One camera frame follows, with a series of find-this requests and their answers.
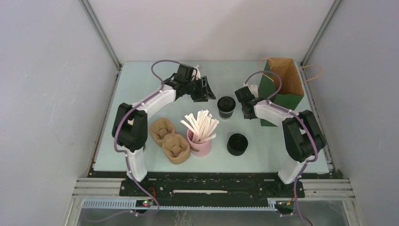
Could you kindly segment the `black cup lid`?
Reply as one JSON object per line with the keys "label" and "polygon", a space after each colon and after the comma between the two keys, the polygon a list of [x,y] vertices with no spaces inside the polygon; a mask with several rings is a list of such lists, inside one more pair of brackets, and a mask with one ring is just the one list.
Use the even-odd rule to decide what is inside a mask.
{"label": "black cup lid", "polygon": [[230,96],[224,96],[218,99],[217,108],[222,112],[233,111],[236,107],[235,100]]}

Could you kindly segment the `black paper coffee cup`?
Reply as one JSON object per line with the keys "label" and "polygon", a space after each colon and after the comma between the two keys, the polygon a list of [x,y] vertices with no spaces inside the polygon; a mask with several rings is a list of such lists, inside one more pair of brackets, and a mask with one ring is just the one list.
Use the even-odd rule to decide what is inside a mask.
{"label": "black paper coffee cup", "polygon": [[234,109],[235,109],[235,106],[218,106],[219,116],[223,120],[228,120],[232,117]]}

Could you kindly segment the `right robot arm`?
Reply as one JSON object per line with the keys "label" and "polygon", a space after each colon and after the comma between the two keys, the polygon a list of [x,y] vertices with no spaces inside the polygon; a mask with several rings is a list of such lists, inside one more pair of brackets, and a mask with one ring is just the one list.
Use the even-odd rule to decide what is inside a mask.
{"label": "right robot arm", "polygon": [[258,118],[282,127],[288,157],[278,171],[279,180],[274,183],[273,189],[276,195],[287,196],[305,165],[315,162],[326,145],[314,113],[310,110],[293,111],[265,98],[255,97],[248,86],[236,90],[235,95],[242,105],[245,119]]}

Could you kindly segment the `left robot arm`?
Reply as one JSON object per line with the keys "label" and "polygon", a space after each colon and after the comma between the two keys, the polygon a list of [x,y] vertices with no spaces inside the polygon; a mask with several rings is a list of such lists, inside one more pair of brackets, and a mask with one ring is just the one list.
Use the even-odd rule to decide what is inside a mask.
{"label": "left robot arm", "polygon": [[189,95],[193,102],[207,102],[216,96],[206,76],[198,68],[179,63],[175,73],[161,79],[160,87],[145,99],[134,103],[122,103],[117,109],[112,128],[113,147],[123,153],[127,165],[127,176],[133,180],[130,189],[137,196],[147,194],[149,184],[144,165],[144,146],[148,138],[148,120],[166,105]]}

